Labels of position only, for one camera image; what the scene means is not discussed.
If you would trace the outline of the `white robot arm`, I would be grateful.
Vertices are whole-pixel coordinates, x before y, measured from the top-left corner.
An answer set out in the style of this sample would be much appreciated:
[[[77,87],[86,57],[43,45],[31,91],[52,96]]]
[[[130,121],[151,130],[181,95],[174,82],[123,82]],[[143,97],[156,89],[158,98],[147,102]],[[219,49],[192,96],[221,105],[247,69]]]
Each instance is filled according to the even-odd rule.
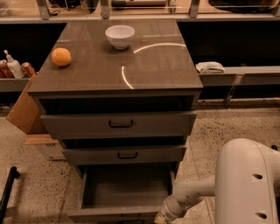
[[[214,197],[216,224],[279,224],[279,184],[280,152],[237,138],[221,148],[212,177],[173,186],[155,222],[168,224],[205,197]]]

